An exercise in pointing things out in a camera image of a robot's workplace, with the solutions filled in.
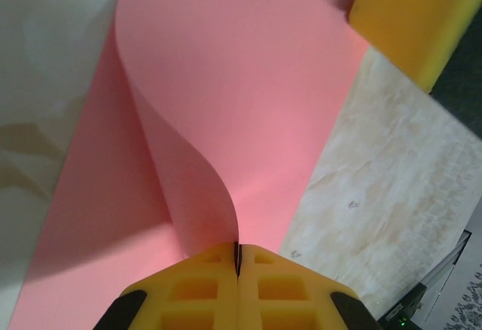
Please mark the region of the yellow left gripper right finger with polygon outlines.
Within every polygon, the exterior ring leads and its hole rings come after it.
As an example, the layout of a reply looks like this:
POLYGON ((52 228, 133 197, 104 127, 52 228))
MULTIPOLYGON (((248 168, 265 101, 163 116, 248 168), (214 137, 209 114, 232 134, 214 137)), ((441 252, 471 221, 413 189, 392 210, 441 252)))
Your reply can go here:
POLYGON ((260 246, 239 245, 237 330, 382 330, 357 294, 260 246))

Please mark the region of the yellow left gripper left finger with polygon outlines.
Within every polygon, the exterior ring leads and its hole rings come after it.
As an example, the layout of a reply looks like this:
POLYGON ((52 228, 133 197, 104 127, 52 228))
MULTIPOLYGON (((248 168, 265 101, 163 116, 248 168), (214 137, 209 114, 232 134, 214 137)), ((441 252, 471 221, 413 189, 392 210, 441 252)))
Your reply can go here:
POLYGON ((122 291, 97 330, 235 330, 238 243, 222 243, 122 291))

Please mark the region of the pink cloth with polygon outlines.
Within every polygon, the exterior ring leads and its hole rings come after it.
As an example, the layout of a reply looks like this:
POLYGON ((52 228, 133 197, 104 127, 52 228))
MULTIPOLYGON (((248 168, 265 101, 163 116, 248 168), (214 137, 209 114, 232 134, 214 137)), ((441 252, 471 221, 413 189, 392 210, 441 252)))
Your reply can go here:
POLYGON ((366 50, 350 0, 117 0, 8 330, 91 330, 217 243, 277 250, 366 50))

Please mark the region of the circuit board with green light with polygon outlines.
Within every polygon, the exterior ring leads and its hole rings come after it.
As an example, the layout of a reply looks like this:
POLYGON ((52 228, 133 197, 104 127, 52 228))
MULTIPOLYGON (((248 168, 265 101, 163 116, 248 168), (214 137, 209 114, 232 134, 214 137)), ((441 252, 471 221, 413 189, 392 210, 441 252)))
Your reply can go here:
POLYGON ((422 330, 412 317, 426 293, 427 287, 418 283, 396 305, 377 321, 382 330, 422 330))

